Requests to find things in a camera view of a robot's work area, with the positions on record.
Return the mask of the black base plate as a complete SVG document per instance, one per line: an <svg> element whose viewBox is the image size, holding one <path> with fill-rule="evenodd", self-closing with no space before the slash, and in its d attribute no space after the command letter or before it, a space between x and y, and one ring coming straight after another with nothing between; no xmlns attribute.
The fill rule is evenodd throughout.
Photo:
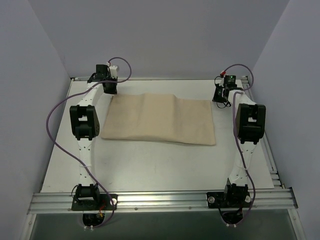
<svg viewBox="0 0 320 240"><path fill-rule="evenodd" d="M252 201L249 194L233 194L221 191L207 192L207 206L210 209L248 208Z"/></svg>
<svg viewBox="0 0 320 240"><path fill-rule="evenodd" d="M94 200L92 196L90 197L73 197L71 210L72 211L111 211L117 209L118 195L111 193L111 199L113 201L114 207L112 206L112 201L107 194L101 194L99 200Z"/></svg>

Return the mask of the aluminium front rail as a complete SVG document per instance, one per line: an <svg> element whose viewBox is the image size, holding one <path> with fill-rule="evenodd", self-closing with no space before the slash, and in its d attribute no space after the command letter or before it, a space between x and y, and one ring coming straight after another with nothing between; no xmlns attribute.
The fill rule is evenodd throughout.
<svg viewBox="0 0 320 240"><path fill-rule="evenodd" d="M168 212L213 212L208 207L206 191L149 191L117 192L115 213L168 213ZM258 189L252 210L296 209L291 189ZM35 193L28 214L71 214L72 198L69 193Z"/></svg>

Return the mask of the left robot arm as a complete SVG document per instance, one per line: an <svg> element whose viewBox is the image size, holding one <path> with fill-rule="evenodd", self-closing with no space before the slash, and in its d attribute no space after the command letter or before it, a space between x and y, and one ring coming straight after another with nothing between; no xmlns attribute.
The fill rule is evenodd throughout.
<svg viewBox="0 0 320 240"><path fill-rule="evenodd" d="M97 64L95 72L87 81L81 100L69 108L71 131L79 150L79 184L75 191L75 201L90 210L100 206L99 184L92 178L93 150L96 137L100 133L100 122L95 105L103 93L116 94L118 67L110 62Z"/></svg>

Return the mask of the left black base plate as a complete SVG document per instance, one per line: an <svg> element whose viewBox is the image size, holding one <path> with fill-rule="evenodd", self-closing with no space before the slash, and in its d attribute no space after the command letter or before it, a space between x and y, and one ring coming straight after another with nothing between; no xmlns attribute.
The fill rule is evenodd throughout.
<svg viewBox="0 0 320 240"><path fill-rule="evenodd" d="M118 195L111 193L111 199L113 201L114 207L112 206L112 201L107 194L101 194L99 200L94 200L92 196L90 197L73 197L71 210L72 211L111 211L117 209Z"/></svg>

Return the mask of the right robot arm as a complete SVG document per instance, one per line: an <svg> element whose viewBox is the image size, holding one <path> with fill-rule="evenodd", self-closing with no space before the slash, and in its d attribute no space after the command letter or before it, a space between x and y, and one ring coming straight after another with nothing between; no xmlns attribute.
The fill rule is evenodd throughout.
<svg viewBox="0 0 320 240"><path fill-rule="evenodd" d="M236 84L236 76L222 72L221 81L215 83L212 101L232 108L233 135L237 153L234 165L222 193L223 203L234 206L248 196L252 177L249 167L253 153L265 133L266 106L251 100L245 90Z"/></svg>

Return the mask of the beige surgical wrap cloth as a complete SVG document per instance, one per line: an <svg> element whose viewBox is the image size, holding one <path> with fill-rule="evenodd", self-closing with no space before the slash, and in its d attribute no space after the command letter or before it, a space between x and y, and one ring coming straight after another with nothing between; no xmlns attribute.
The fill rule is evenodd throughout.
<svg viewBox="0 0 320 240"><path fill-rule="evenodd" d="M119 94L108 106L100 137L214 146L211 102L174 94Z"/></svg>

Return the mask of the aluminium right side rail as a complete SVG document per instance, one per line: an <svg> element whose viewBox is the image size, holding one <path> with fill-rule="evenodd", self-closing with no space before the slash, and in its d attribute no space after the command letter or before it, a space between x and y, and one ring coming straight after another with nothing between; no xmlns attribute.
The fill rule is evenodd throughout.
<svg viewBox="0 0 320 240"><path fill-rule="evenodd" d="M241 83L244 88L250 87L249 77L242 76ZM252 101L255 100L251 90L247 90L246 93ZM274 160L266 133L264 133L264 136L263 136L262 140L260 140L260 142L261 142L261 148L262 148L262 151L263 151L263 154L264 154L264 157L266 160L266 164L268 166L269 173L272 178L272 182L273 182L274 187L276 189L285 188L281 182L279 172L278 172L278 169L277 169L277 166L276 166L276 163L275 163L275 160Z"/></svg>

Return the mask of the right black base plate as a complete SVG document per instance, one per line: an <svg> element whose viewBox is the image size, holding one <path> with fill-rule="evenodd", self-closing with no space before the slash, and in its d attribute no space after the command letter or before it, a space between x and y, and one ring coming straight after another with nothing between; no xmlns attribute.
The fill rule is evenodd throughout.
<svg viewBox="0 0 320 240"><path fill-rule="evenodd" d="M249 194L233 194L221 191L207 192L207 206L210 209L248 208L252 201Z"/></svg>

